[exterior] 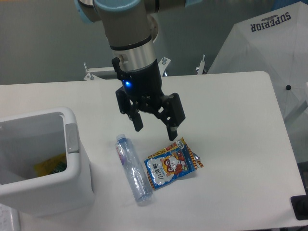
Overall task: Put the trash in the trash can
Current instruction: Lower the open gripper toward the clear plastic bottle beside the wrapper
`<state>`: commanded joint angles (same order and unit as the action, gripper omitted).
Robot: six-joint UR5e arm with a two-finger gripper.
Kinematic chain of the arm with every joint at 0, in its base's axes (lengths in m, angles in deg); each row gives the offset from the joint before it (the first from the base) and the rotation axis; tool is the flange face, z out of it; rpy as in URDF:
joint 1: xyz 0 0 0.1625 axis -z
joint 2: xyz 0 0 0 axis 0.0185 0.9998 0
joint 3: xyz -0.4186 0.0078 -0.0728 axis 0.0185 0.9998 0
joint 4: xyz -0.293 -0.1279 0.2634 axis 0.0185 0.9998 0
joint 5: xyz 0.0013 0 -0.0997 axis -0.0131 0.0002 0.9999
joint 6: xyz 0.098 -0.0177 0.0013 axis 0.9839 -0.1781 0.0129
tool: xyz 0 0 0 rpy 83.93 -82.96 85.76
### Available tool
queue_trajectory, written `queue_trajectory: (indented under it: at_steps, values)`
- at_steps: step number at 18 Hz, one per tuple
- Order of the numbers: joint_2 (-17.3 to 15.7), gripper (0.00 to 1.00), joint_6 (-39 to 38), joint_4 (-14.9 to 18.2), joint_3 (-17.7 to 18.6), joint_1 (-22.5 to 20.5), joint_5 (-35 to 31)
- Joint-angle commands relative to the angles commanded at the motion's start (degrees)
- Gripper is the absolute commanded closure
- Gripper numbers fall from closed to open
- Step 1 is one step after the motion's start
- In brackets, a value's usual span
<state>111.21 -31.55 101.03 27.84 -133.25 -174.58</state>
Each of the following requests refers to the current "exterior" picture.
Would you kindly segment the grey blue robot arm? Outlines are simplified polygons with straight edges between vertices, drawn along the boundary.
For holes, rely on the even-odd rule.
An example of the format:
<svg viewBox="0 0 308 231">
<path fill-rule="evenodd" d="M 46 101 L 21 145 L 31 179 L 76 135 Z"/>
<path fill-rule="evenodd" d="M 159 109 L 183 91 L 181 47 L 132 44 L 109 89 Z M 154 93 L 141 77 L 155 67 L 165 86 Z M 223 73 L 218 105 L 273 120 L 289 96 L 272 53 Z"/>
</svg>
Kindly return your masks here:
<svg viewBox="0 0 308 231">
<path fill-rule="evenodd" d="M 112 65 L 122 82 L 116 92 L 119 110 L 127 114 L 136 131 L 143 128 L 139 112 L 153 114 L 167 128 L 172 141 L 185 113 L 177 93 L 165 95 L 154 52 L 148 15 L 176 7 L 198 4 L 197 0 L 76 0 L 81 18 L 101 21 L 114 58 Z"/>
</svg>

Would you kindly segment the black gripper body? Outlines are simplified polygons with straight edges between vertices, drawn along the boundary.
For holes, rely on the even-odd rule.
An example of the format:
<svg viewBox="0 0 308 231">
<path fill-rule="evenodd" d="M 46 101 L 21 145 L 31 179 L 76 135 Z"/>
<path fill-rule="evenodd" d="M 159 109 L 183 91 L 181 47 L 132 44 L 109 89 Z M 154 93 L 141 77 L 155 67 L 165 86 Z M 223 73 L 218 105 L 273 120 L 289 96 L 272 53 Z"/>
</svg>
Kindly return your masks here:
<svg viewBox="0 0 308 231">
<path fill-rule="evenodd" d="M 165 95 L 162 92 L 162 79 L 155 60 L 152 64 L 133 71 L 124 71 L 120 67 L 118 57 L 112 59 L 117 78 L 122 82 L 124 92 L 131 103 L 138 103 L 138 109 L 143 112 L 154 113 L 155 100 Z"/>
</svg>

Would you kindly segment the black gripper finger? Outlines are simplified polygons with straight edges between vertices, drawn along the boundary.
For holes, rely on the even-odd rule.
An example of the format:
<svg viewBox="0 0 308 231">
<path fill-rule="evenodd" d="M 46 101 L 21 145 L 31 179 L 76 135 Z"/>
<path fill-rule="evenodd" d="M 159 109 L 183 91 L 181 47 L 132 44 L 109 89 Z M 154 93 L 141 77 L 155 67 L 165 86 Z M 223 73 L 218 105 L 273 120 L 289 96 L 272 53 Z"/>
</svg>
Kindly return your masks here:
<svg viewBox="0 0 308 231">
<path fill-rule="evenodd" d="M 154 115 L 166 125 L 169 140 L 175 140 L 177 129 L 186 118 L 180 96 L 177 93 L 159 96 L 155 100 Z"/>
<path fill-rule="evenodd" d="M 133 122 L 135 131 L 140 131 L 143 128 L 141 115 L 139 114 L 137 103 L 131 103 L 128 95 L 123 88 L 119 88 L 116 92 L 116 98 L 120 113 L 127 114 L 128 118 Z"/>
</svg>

